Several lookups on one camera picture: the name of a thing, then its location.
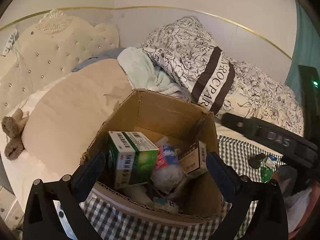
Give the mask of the floral folded duvet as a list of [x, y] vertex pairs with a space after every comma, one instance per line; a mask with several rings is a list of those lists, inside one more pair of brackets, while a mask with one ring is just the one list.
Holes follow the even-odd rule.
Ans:
[[215, 115], [255, 117], [304, 134], [303, 112], [292, 89], [228, 57], [194, 16], [153, 31], [141, 49], [191, 94], [193, 103]]

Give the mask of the checkered gingham cloth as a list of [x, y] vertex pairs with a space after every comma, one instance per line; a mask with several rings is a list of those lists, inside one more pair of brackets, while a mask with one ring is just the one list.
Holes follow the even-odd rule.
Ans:
[[[249, 157], [261, 153], [270, 154], [277, 159], [276, 165], [282, 165], [280, 155], [265, 146], [224, 135], [218, 135], [217, 141], [221, 159], [231, 165], [239, 175], [245, 174], [253, 181], [261, 181], [261, 172], [248, 165]], [[220, 206], [220, 217], [185, 228], [176, 228], [128, 215], [94, 193], [80, 204], [86, 218], [102, 239], [208, 239], [232, 207], [225, 201]]]

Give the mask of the white power strip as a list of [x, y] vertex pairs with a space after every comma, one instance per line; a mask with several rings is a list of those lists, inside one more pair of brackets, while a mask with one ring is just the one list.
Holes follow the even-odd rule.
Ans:
[[16, 42], [16, 36], [18, 34], [18, 30], [14, 29], [11, 35], [8, 38], [7, 43], [4, 46], [2, 56], [7, 56], [11, 48], [13, 47], [14, 43]]

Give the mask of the green white medicine box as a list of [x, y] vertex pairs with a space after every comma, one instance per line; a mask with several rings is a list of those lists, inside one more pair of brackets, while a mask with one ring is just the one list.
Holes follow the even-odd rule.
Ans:
[[141, 132], [109, 131], [106, 185], [114, 190], [149, 182], [159, 148]]

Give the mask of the green snack packet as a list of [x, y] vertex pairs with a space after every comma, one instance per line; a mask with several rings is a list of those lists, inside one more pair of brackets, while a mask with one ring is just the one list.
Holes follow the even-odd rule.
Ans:
[[260, 174], [261, 174], [261, 182], [265, 183], [272, 178], [273, 170], [268, 167], [261, 167]]

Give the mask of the white plush toy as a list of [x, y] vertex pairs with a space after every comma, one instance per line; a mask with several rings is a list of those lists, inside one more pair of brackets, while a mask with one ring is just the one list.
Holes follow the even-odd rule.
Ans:
[[142, 205], [177, 214], [175, 201], [180, 198], [188, 178], [180, 165], [168, 165], [155, 170], [150, 182], [123, 189], [123, 193]]

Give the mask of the red white medicine box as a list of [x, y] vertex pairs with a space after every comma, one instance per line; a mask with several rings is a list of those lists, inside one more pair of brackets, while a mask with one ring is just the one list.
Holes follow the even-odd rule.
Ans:
[[190, 178], [197, 178], [206, 173], [207, 145], [202, 141], [194, 142], [187, 152], [179, 155], [180, 165]]

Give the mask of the cream tufted headboard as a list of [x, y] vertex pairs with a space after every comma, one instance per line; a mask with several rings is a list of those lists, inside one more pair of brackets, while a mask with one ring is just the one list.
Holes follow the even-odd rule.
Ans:
[[93, 26], [56, 9], [12, 38], [13, 46], [1, 56], [1, 116], [84, 60], [119, 46], [114, 24]]

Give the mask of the brown plush toy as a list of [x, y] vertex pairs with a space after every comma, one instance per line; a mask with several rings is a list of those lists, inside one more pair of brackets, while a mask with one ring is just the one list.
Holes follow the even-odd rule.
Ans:
[[10, 160], [16, 160], [24, 151], [22, 142], [22, 132], [29, 120], [29, 112], [24, 112], [17, 108], [12, 116], [5, 116], [2, 119], [2, 131], [8, 136], [9, 142], [4, 149], [5, 157]]

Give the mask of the beige pillow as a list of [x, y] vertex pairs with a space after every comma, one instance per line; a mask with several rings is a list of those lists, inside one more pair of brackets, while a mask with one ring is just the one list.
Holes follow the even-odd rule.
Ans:
[[116, 59], [72, 73], [35, 106], [22, 134], [25, 149], [49, 168], [74, 171], [100, 126], [131, 91]]

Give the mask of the teal curtain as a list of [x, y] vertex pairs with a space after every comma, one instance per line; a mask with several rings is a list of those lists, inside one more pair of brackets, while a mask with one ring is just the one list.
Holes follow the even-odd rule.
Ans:
[[301, 103], [300, 81], [298, 66], [315, 67], [319, 72], [319, 34], [306, 11], [296, 0], [297, 32], [293, 51], [292, 63], [287, 75], [285, 85], [290, 87], [296, 100]]

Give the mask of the brown cardboard box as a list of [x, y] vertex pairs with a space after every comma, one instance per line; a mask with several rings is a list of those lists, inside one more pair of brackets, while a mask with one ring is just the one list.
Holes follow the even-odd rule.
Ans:
[[[152, 142], [168, 137], [175, 148], [185, 151], [200, 140], [208, 152], [218, 152], [214, 116], [208, 110], [149, 90], [133, 91], [100, 126], [86, 153], [93, 155], [105, 144], [109, 131], [142, 132]], [[104, 185], [101, 176], [92, 192], [127, 215], [157, 224], [184, 228], [221, 217], [222, 196], [209, 173], [190, 181], [182, 196], [182, 213], [172, 214], [127, 198]]]

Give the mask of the red blue white packet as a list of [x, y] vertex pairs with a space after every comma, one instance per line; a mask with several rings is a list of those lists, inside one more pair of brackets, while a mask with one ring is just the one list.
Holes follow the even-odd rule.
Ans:
[[158, 155], [153, 171], [159, 171], [168, 166], [180, 166], [179, 159], [176, 155], [175, 149], [171, 145], [158, 146]]

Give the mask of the black tape roll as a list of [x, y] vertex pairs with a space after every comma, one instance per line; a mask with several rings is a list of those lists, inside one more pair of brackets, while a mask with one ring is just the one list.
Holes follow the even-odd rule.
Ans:
[[261, 153], [254, 155], [248, 159], [248, 164], [251, 168], [257, 170], [259, 169], [261, 162], [266, 158], [266, 155]]

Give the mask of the mint green towel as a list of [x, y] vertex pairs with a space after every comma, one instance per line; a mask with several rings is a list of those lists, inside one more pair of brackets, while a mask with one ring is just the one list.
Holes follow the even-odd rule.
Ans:
[[117, 61], [134, 88], [144, 88], [187, 102], [191, 101], [190, 94], [161, 67], [155, 66], [140, 48], [124, 49], [117, 57]]

